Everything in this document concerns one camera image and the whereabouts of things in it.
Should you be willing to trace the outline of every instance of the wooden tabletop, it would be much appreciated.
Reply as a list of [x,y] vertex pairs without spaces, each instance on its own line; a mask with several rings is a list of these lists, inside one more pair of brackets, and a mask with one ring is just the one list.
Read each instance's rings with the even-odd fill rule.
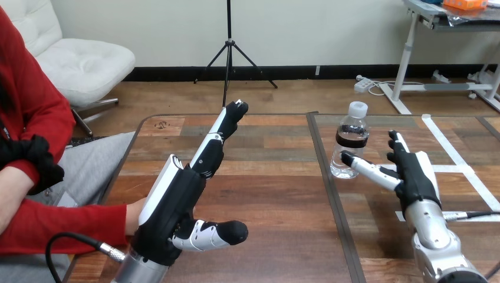
[[[400,206],[395,195],[362,176],[338,180],[328,174],[341,118],[245,116],[225,143],[224,161],[208,181],[195,217],[243,221],[248,239],[217,251],[183,252],[165,282],[421,282],[411,235],[396,214]],[[168,155],[188,162],[215,119],[204,115],[146,119],[105,204],[147,196]],[[387,131],[395,129],[412,151],[424,150],[434,165],[458,170],[421,117],[371,116],[367,121],[371,132],[366,159],[389,163]],[[432,117],[432,121],[498,200],[500,141],[494,134],[500,120]],[[444,210],[489,210],[463,173],[437,173],[437,181]],[[450,228],[483,274],[496,264],[499,222],[460,222]],[[67,279],[110,282],[118,266],[96,252],[78,256]]]
[[[340,119],[341,116],[315,116],[321,137],[320,146],[324,150],[320,159],[326,159],[326,163],[331,160]],[[494,134],[495,127],[500,129],[500,118],[431,119],[451,146],[472,167],[480,182],[493,194],[492,202],[498,204],[500,141]],[[443,210],[491,210],[476,190],[481,190],[481,184],[475,182],[473,186],[460,172],[462,168],[454,166],[450,154],[420,116],[371,116],[367,117],[367,124],[370,126],[370,137],[364,158],[377,164],[388,164],[386,153],[390,148],[387,145],[387,131],[397,130],[411,151],[427,152],[433,165],[451,165],[441,166],[445,169],[443,171],[448,172],[436,173]],[[353,260],[358,260],[353,267],[360,274],[359,282],[422,282],[421,273],[413,259],[410,244],[412,235],[406,223],[396,215],[401,207],[394,193],[375,185],[364,176],[351,180],[330,177],[330,181],[331,189],[340,199],[339,210],[344,211],[344,219],[341,220],[348,222],[350,237],[354,242],[355,249],[351,254],[354,254]],[[487,273],[500,260],[500,222],[454,222],[449,227],[462,241],[464,255],[481,273]],[[500,282],[500,276],[493,277],[490,282]]]

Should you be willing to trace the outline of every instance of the metal cable connector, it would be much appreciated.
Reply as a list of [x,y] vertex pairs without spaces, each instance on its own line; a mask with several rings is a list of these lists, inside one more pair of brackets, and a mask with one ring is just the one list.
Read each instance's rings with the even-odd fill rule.
[[102,243],[99,247],[99,251],[109,256],[112,260],[121,263],[125,259],[125,254],[122,253],[119,249],[113,248],[107,243]]
[[446,214],[443,214],[443,216],[445,217],[445,220],[447,222],[453,222],[453,221],[464,220],[464,219],[469,218],[469,216],[467,215],[467,212],[446,213]]

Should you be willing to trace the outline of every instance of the white cable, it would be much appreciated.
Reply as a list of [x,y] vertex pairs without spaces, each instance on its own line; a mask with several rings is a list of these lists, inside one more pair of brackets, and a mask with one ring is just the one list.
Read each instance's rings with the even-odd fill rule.
[[[371,91],[371,89],[374,87],[379,87],[379,84],[387,84],[393,87],[396,81],[372,81],[372,82],[374,82],[375,84],[368,88],[368,92],[374,96],[383,96],[385,95],[384,93],[374,93]],[[418,83],[416,81],[405,81],[403,84],[423,84],[423,83]]]

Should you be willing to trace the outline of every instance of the robotic arm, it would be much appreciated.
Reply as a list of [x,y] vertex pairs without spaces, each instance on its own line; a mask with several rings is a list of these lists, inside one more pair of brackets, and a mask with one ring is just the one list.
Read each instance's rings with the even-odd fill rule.
[[186,167],[170,155],[147,196],[129,252],[117,260],[121,265],[112,283],[160,283],[183,250],[209,251],[246,239],[245,224],[194,219],[193,208],[221,165],[224,141],[247,111],[240,100],[228,104]]
[[441,210],[436,176],[425,152],[411,153],[400,133],[390,131],[387,158],[397,172],[372,164],[348,151],[342,161],[375,183],[396,192],[413,233],[412,247],[426,283],[487,282],[462,254],[460,239],[448,229]]

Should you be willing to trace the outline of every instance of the orange box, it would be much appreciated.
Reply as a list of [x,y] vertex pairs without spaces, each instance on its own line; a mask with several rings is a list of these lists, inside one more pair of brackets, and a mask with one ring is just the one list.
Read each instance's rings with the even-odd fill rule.
[[461,10],[476,10],[485,9],[488,0],[444,0],[443,4]]

